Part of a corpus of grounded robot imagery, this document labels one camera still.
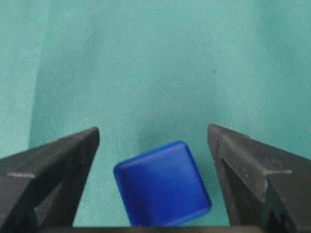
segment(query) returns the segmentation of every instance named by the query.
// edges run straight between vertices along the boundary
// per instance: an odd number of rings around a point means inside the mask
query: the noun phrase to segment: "green cloth backdrop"
[[[127,226],[113,167],[184,140],[227,225],[207,126],[311,158],[310,0],[1,0],[0,157],[91,126],[75,226]]]

